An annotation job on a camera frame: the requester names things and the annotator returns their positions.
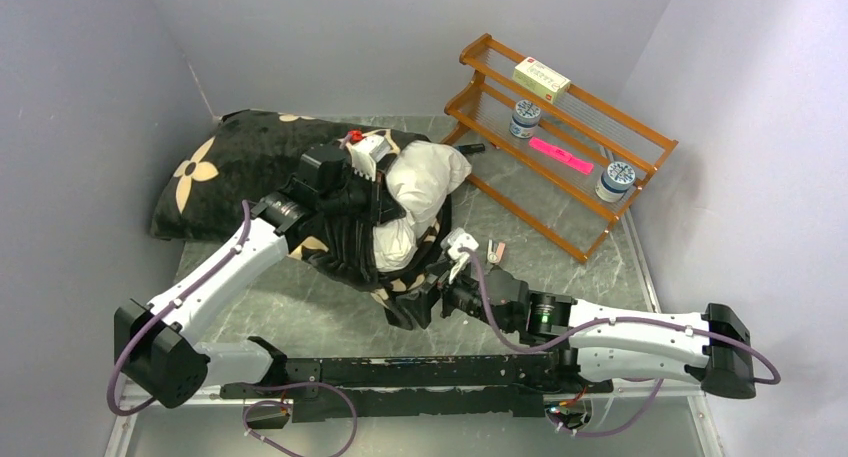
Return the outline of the white pillow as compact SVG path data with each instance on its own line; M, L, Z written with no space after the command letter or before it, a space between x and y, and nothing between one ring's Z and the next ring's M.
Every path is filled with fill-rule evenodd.
M447 196L471 170L469 160L452 146L414 141L401 151L388 172L387 189L405 215L373 229L378 271L394 272L410 264Z

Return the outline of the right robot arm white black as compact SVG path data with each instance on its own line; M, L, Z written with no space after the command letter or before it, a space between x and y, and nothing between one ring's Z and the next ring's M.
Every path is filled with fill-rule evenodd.
M429 274L400 302L422 328L440 303L444 315L458 310L487 323L515 353L558 353L549 375L564 392L612 379L666 379L728 399L756 395L750 332L724 304L710 303L701 313L620 309L533 291L502 269L482 280Z

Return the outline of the black pillowcase with beige flowers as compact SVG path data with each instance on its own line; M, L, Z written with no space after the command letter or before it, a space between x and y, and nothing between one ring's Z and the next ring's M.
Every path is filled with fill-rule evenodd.
M257 202L283 189L303 154L321 145L338 148L357 128L347 122L252 109L224 116L207 140L177 166L155 204L150 235L160 240L226 241L241 224L242 201ZM391 128L364 126L360 131L389 139L386 177L408 144L432 142L425 135ZM291 256L335 281L370 293L390 325L404 330L420 327L400 299L423 283L427 266L441 254L438 245L451 227L450 195L412 261L401 270L377 270L373 251L377 226L361 215L320 217Z

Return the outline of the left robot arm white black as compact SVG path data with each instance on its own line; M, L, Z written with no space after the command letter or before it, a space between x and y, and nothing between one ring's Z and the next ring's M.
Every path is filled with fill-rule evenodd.
M261 397L277 395L286 383L281 351L257 338L206 350L203 333L232 298L290 256L351 287L376 289L373 231L405 214L387 186L397 156L376 138L306 151L283 186L242 202L239 227L210 258L149 302L115 312L114 375L169 409L209 385L245 383Z

